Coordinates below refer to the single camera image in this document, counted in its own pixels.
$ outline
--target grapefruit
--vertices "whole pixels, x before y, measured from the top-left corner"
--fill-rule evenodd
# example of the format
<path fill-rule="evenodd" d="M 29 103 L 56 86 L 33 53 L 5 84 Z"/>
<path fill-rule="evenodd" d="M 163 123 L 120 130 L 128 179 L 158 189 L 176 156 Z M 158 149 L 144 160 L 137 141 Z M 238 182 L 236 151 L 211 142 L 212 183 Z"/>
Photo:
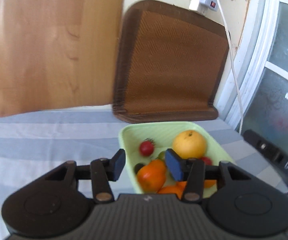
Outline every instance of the grapefruit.
<path fill-rule="evenodd" d="M 187 130 L 178 134 L 173 140 L 172 149 L 182 158 L 201 158 L 206 151 L 206 140 L 203 135 Z"/>

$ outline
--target fruit bowl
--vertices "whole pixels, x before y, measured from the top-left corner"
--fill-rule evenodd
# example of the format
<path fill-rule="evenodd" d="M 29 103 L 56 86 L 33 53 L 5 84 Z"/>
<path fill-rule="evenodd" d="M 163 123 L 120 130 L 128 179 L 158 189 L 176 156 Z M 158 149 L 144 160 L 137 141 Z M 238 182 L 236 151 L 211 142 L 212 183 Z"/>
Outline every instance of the fruit bowl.
<path fill-rule="evenodd" d="M 204 156 L 213 161 L 213 165 L 218 165 L 220 161 L 229 161 L 234 163 L 232 158 L 222 149 L 222 147 L 210 136 L 202 127 L 192 122 L 154 122 L 131 124 L 124 127 L 118 136 L 120 148 L 126 153 L 126 168 L 131 179 L 134 190 L 138 194 L 144 191 L 137 182 L 134 167 L 137 163 L 149 164 L 151 160 L 156 159 L 160 152 L 172 148 L 174 138 L 181 132 L 194 130 L 203 135 L 207 142 L 206 153 Z M 154 140 L 155 149 L 151 156 L 143 157 L 139 152 L 139 146 L 147 138 Z M 164 186 L 174 185 L 175 181 L 169 171 L 166 174 Z M 217 191 L 216 185 L 204 189 L 203 197 L 209 197 Z"/>

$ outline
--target cherry tomato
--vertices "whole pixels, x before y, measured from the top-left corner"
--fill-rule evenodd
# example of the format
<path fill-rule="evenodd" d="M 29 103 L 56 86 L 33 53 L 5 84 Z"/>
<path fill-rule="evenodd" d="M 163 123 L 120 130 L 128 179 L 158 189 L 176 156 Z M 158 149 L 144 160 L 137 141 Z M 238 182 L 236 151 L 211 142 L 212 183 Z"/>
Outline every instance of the cherry tomato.
<path fill-rule="evenodd" d="M 165 161 L 165 153 L 166 153 L 166 151 L 160 152 L 160 154 L 158 155 L 157 158 L 161 161 Z"/>
<path fill-rule="evenodd" d="M 140 144 L 140 153 L 144 157 L 150 156 L 154 152 L 154 143 L 152 140 L 145 140 Z"/>
<path fill-rule="evenodd" d="M 213 165 L 212 160 L 209 157 L 201 157 L 200 160 L 202 160 L 205 165 Z"/>

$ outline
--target black device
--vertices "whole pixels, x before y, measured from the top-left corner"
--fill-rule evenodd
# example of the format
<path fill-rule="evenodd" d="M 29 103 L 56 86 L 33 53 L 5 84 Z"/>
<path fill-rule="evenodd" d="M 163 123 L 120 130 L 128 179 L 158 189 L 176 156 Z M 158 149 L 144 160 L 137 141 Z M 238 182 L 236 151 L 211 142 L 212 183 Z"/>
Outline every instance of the black device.
<path fill-rule="evenodd" d="M 187 180 L 182 199 L 175 194 L 120 194 L 109 181 L 125 165 L 120 149 L 112 159 L 77 166 L 67 161 L 10 195 L 1 210 L 8 240 L 95 239 L 288 239 L 288 197 L 230 162 L 205 166 L 168 149 L 165 162 L 176 180 Z M 92 180 L 93 198 L 78 191 Z M 203 199 L 204 179 L 218 191 Z"/>
<path fill-rule="evenodd" d="M 281 150 L 272 142 L 266 140 L 253 130 L 247 130 L 243 134 L 246 142 L 259 151 L 275 169 L 281 173 L 288 185 L 288 153 Z"/>

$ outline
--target table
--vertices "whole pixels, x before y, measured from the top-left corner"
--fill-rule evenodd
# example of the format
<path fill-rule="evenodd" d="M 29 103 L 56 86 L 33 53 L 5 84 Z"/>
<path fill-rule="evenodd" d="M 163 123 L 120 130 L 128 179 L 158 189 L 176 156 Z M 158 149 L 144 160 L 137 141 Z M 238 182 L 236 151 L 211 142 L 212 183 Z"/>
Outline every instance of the table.
<path fill-rule="evenodd" d="M 268 162 L 228 124 L 220 119 L 196 122 L 204 128 L 238 166 L 287 192 Z M 111 109 L 42 111 L 0 118 L 0 208 L 14 191 L 67 160 L 78 165 L 111 158 L 119 149 L 118 132 L 128 125 Z M 111 182 L 115 197 L 134 193 L 126 169 Z M 91 197 L 91 184 L 81 181 L 79 190 Z M 0 216 L 0 239 L 8 235 Z"/>

